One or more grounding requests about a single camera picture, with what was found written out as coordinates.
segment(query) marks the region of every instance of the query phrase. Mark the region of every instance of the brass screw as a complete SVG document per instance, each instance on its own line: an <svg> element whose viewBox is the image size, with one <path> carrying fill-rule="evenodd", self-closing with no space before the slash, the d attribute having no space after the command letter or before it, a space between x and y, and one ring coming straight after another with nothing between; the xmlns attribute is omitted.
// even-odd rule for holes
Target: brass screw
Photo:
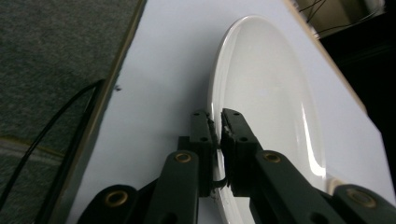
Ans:
<svg viewBox="0 0 396 224"><path fill-rule="evenodd" d="M189 162L191 160L191 156L190 156L190 154L187 154L187 153L178 153L175 156L175 159L178 162L186 163L186 162Z"/></svg>
<svg viewBox="0 0 396 224"><path fill-rule="evenodd" d="M280 162L280 157L277 156L275 153L265 152L263 155L265 160L270 162Z"/></svg>
<svg viewBox="0 0 396 224"><path fill-rule="evenodd" d="M365 192L359 191L357 189L347 189L346 194L352 201L364 207L368 207L368 208L376 207L375 199Z"/></svg>
<svg viewBox="0 0 396 224"><path fill-rule="evenodd" d="M109 207L118 207L123 205L127 199L128 194L124 190L115 190L106 195L105 204Z"/></svg>

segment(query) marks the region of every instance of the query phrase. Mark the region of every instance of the gray carpet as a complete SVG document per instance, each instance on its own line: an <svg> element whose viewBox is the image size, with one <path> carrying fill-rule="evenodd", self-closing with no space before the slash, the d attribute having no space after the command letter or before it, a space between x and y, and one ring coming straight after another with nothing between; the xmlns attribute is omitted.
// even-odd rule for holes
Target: gray carpet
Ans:
<svg viewBox="0 0 396 224"><path fill-rule="evenodd" d="M0 1L0 137L17 144L32 142L74 94L106 78L136 3ZM64 153L87 101L88 95L79 99L40 146ZM36 156L45 159L47 154ZM21 156L21 147L0 149L2 187ZM53 161L28 163L17 183L20 191L14 192L20 196L10 195L0 214L1 223L33 221L58 167Z"/></svg>

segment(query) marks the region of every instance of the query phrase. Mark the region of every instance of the carpeted floor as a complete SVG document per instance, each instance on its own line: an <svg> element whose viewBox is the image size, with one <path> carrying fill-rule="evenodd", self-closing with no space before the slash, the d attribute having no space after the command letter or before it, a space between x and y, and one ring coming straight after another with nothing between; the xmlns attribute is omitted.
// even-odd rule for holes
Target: carpeted floor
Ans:
<svg viewBox="0 0 396 224"><path fill-rule="evenodd" d="M32 142L74 94L108 76L136 3L0 1L0 137L13 139L0 147L2 187L27 148L21 143ZM79 99L40 146L64 153L87 101L88 95ZM59 158L47 158L49 153L35 156L46 162L29 160L17 183L21 190L14 192L19 196L10 195L0 223L34 220L59 165Z"/></svg>

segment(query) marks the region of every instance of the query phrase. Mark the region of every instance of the white table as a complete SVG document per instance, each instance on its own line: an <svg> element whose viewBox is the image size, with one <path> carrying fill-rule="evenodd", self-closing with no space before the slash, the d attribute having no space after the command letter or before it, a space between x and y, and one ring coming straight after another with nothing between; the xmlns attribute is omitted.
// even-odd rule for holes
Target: white table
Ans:
<svg viewBox="0 0 396 224"><path fill-rule="evenodd" d="M190 113L206 106L222 37L251 14L299 43L294 47L317 105L327 171L395 204L379 131L288 0L148 0L117 80L121 91L112 92L78 193L64 196L64 204L74 200L67 223L76 223L100 190L140 189L159 176L177 138L189 135ZM221 222L211 199L201 199L199 209L199 223Z"/></svg>

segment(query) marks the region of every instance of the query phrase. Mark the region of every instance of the white plate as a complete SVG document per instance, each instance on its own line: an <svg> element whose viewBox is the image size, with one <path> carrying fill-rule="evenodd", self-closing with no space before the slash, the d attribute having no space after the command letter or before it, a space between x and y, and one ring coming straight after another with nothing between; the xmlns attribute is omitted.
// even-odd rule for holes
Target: white plate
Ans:
<svg viewBox="0 0 396 224"><path fill-rule="evenodd" d="M287 38L269 21L247 16L228 30L208 102L218 136L222 108L241 112L264 149L284 154L311 185L326 191L320 127L304 69ZM233 204L231 192L221 193L223 206ZM246 200L237 199L236 204L237 208L223 207L223 215L234 216L235 209L248 213Z"/></svg>

